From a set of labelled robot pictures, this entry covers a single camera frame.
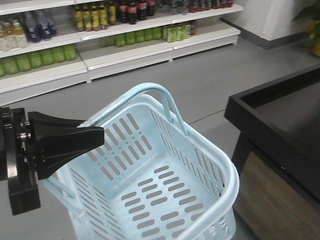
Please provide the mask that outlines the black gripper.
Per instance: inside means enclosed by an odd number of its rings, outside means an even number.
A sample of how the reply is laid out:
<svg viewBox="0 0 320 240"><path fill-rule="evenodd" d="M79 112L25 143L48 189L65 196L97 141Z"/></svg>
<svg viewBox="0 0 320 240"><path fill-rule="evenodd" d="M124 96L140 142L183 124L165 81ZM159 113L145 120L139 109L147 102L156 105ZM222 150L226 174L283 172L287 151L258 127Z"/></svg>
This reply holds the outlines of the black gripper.
<svg viewBox="0 0 320 240"><path fill-rule="evenodd" d="M105 141L102 127L79 127L83 120L31 111L28 121L24 108L0 108L0 180L7 181L14 216L41 206L35 168L32 158L27 156L26 144L37 148L37 177L44 180Z"/></svg>

